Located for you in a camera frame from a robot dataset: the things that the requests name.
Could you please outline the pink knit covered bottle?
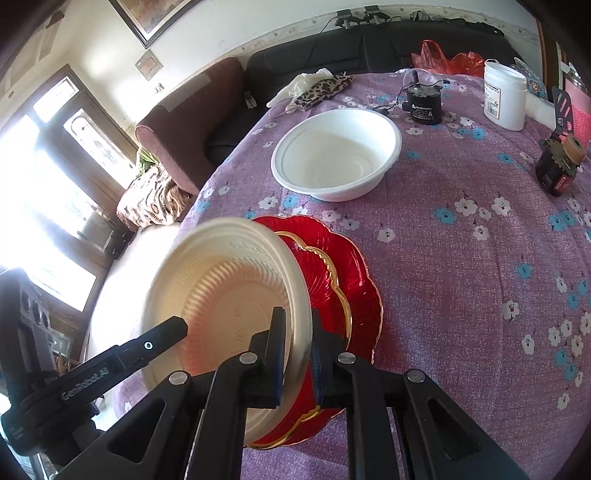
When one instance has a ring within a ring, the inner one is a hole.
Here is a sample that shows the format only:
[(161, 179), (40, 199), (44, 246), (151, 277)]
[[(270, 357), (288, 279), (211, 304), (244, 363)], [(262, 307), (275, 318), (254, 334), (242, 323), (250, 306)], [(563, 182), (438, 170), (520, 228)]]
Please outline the pink knit covered bottle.
[(574, 134), (585, 148), (590, 141), (590, 94), (576, 75), (567, 75), (565, 90), (571, 98), (574, 119)]

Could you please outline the cream ribbed foam plate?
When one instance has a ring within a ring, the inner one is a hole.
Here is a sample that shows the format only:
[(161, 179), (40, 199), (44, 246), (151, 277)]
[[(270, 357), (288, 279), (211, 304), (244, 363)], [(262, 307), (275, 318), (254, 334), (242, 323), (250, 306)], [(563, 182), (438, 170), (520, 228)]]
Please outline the cream ribbed foam plate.
[(312, 340), (308, 287), (296, 257), (270, 228), (232, 217), (197, 226), (169, 252), (147, 294), (142, 331), (178, 316), (188, 332), (143, 368), (146, 388), (176, 370), (197, 376), (242, 354), (253, 335), (270, 328), (276, 307), (286, 311), (283, 395), (279, 407), (249, 410), (248, 445), (287, 418), (304, 384)]

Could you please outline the small black round device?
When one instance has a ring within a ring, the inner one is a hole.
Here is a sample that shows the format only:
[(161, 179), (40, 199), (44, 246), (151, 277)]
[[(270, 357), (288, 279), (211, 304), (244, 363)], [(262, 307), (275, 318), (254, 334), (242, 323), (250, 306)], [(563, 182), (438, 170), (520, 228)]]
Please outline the small black round device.
[(403, 110), (410, 113), (416, 123), (437, 125), (442, 122), (443, 109), (440, 86), (412, 85), (407, 89)]

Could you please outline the large white foam bowl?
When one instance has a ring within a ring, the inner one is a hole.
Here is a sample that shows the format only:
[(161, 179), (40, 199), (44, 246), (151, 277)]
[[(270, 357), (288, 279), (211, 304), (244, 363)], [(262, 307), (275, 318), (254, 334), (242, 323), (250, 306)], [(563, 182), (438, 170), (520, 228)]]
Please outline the large white foam bowl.
[(329, 203), (358, 199), (374, 190), (400, 157), (399, 127), (363, 109), (335, 109), (290, 129), (274, 147), (273, 178), (295, 193)]

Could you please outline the black sofa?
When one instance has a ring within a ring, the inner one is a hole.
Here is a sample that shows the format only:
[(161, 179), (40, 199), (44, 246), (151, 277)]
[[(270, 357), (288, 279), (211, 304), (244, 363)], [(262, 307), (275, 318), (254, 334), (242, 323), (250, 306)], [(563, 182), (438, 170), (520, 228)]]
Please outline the black sofa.
[(207, 159), (221, 165), (266, 113), (266, 103), (298, 73), (321, 68), (334, 74), (394, 72), (412, 65), (411, 55), (425, 40), (436, 41), (448, 59), (473, 51), (511, 64), (518, 55), (501, 30), (463, 19), (335, 29), (261, 50), (246, 62), (240, 102), (205, 141)]

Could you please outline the brown patterned blanket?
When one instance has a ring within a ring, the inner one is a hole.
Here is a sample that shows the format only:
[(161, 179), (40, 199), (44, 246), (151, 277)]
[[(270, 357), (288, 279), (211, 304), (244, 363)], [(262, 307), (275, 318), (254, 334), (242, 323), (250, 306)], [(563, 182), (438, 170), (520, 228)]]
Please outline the brown patterned blanket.
[(167, 226), (179, 220), (194, 200), (157, 164), (130, 184), (117, 205), (116, 215), (132, 231), (152, 225)]

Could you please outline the red plastic bag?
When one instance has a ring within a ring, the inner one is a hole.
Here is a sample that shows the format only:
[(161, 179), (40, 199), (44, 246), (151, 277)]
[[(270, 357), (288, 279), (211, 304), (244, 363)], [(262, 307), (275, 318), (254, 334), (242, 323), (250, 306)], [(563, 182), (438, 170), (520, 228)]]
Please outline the red plastic bag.
[(480, 54), (469, 51), (447, 57), (441, 46), (433, 40), (424, 40), (421, 51), (412, 53), (411, 59), (415, 68), (421, 68), (433, 73), (484, 76), (485, 59)]

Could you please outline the white plastic canister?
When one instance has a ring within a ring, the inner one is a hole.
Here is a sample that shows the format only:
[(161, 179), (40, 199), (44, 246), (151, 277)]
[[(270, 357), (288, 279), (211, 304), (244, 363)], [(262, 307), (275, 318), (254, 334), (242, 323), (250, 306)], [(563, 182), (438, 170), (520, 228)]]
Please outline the white plastic canister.
[(523, 74), (497, 60), (486, 60), (485, 116), (506, 130), (521, 131), (525, 124), (527, 86), (527, 79)]

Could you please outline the dark jar red label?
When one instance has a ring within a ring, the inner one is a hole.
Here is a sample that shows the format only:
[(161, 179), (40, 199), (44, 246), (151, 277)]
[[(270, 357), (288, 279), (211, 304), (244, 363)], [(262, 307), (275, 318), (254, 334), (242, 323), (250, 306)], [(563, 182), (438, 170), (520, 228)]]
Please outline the dark jar red label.
[(563, 140), (553, 137), (542, 142), (542, 153), (535, 165), (541, 187), (550, 195), (560, 197), (574, 182), (577, 168), (585, 157), (585, 149), (573, 134)]

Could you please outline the leopard print pouch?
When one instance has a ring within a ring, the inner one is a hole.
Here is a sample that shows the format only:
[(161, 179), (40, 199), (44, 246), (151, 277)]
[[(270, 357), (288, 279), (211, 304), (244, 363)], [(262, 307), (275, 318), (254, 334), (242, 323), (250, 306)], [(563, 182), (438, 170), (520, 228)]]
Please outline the leopard print pouch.
[(337, 75), (329, 79), (319, 80), (304, 93), (298, 95), (287, 104), (286, 113), (293, 114), (297, 111), (308, 111), (325, 100), (338, 95), (342, 90), (349, 88), (355, 81), (352, 75)]

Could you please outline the framed horse painting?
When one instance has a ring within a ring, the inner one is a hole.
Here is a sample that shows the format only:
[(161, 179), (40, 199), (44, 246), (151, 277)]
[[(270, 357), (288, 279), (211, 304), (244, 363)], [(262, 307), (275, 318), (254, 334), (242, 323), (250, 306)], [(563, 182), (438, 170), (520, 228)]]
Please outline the framed horse painting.
[(109, 3), (141, 45), (148, 48), (200, 0), (110, 0)]

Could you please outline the black phone stand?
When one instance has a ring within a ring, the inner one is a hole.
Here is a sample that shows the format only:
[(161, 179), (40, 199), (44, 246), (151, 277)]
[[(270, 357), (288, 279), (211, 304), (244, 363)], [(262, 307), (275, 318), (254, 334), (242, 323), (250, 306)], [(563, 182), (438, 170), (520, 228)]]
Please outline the black phone stand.
[(555, 136), (567, 136), (574, 133), (574, 117), (570, 95), (558, 88), (552, 87), (552, 96), (554, 100), (555, 112)]

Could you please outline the red scalloped plate gold rim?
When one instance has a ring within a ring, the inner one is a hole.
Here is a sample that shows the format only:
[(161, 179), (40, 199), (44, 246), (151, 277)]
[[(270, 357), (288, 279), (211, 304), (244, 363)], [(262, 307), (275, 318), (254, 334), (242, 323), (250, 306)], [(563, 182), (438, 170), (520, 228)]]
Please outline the red scalloped plate gold rim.
[[(273, 230), (294, 254), (304, 274), (311, 308), (318, 312), (325, 331), (341, 336), (346, 350), (372, 363), (384, 306), (359, 248), (310, 216), (263, 216), (256, 222)], [(308, 372), (290, 412), (273, 431), (249, 446), (266, 450), (304, 442), (341, 413), (339, 408), (322, 409), (315, 404)]]

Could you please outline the purple floral tablecloth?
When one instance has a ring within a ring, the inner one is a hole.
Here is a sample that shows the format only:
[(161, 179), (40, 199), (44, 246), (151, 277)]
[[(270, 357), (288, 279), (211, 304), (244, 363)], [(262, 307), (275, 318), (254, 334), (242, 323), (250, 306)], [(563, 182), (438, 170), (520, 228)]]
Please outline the purple floral tablecloth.
[(384, 305), (377, 365), (419, 368), (533, 479), (590, 475), (590, 173), (560, 197), (534, 163), (544, 126), (483, 112), (454, 76), (444, 121), (401, 110), (401, 155), (379, 186), (331, 204), (280, 187), (273, 149), (304, 113), (275, 107), (212, 174), (182, 233), (217, 217), (308, 215), (361, 250)]

